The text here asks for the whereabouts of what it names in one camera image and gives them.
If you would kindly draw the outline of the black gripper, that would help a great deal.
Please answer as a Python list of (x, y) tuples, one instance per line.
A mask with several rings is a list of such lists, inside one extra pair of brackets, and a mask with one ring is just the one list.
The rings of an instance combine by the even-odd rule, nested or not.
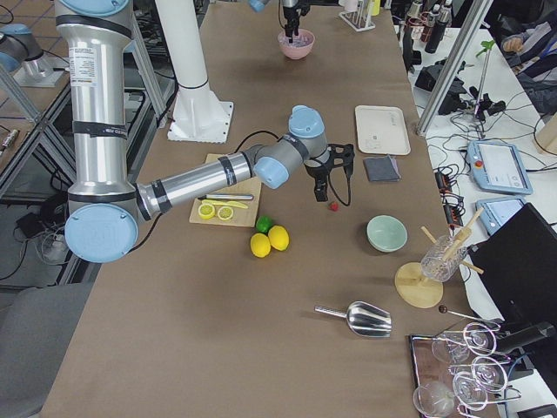
[(353, 144), (328, 144), (325, 152), (319, 157), (310, 158), (305, 162), (307, 173), (314, 178), (314, 196), (319, 202), (328, 200), (327, 178), (333, 169), (342, 168), (347, 179), (353, 174)]
[(307, 0), (282, 0), (282, 11), (286, 18), (285, 38), (288, 43), (292, 42), (292, 36), (299, 35), (299, 17), (305, 16), (310, 10), (310, 3)]

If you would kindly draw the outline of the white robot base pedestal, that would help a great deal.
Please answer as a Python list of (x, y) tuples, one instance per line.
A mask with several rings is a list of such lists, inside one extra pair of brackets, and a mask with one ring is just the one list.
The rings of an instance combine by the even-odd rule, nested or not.
[(194, 2), (160, 0), (156, 6), (178, 83), (168, 138), (223, 144), (233, 103), (211, 90)]

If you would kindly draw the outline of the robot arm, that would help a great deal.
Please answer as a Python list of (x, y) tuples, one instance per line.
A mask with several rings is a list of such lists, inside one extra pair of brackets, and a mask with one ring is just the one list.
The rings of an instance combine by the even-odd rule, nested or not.
[[(224, 143), (233, 103), (211, 90), (192, 1), (156, 1), (178, 84), (169, 139)], [(132, 1), (55, 1), (58, 32), (69, 45), (77, 177), (68, 191), (64, 234), (83, 260), (107, 263), (130, 251), (138, 225), (173, 206), (257, 177), (276, 189), (304, 164), (326, 201), (333, 168), (343, 167), (350, 192), (353, 145), (329, 144), (320, 114), (296, 105), (275, 145), (225, 154), (188, 172), (132, 184), (126, 168), (124, 49), (132, 42)]]
[[(269, 2), (269, 0), (249, 0), (248, 4), (254, 11), (260, 12)], [(304, 0), (278, 1), (278, 15), (286, 19), (283, 29), (290, 44), (299, 35), (300, 18), (306, 16), (310, 8), (310, 3)]]

